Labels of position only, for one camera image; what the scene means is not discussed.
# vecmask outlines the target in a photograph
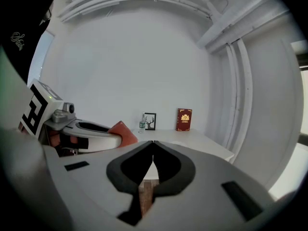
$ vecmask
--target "book cover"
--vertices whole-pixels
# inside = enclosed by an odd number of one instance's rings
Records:
[[[189,131],[191,128],[193,110],[178,109],[178,119],[176,131]]]

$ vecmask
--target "deer silhouette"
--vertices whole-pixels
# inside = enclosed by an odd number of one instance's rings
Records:
[[[146,118],[147,118],[147,116],[145,117],[145,123],[148,124],[148,129],[150,129],[151,128],[150,124],[154,122],[154,117],[152,117],[152,121],[151,122],[148,122],[146,120]]]

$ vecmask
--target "red object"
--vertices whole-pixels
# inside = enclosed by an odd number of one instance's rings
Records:
[[[193,110],[178,109],[176,131],[189,131],[191,128]]]
[[[122,142],[119,147],[124,147],[138,142],[137,137],[133,135],[133,133],[129,130],[128,127],[126,127],[123,121],[119,121],[117,124],[115,124],[108,130],[108,133],[117,134],[122,137]]]

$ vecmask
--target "window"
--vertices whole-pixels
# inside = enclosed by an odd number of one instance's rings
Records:
[[[33,79],[39,80],[40,74],[43,68],[45,56],[53,40],[53,37],[54,36],[47,31],[45,31],[40,37],[37,48],[35,49],[35,53],[34,53],[31,65],[30,65],[27,86],[31,84]]]

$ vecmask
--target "wooden floor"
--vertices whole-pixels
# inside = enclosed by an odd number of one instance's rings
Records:
[[[143,180],[141,182],[138,189],[142,216],[151,208],[153,188],[158,184],[158,180]]]

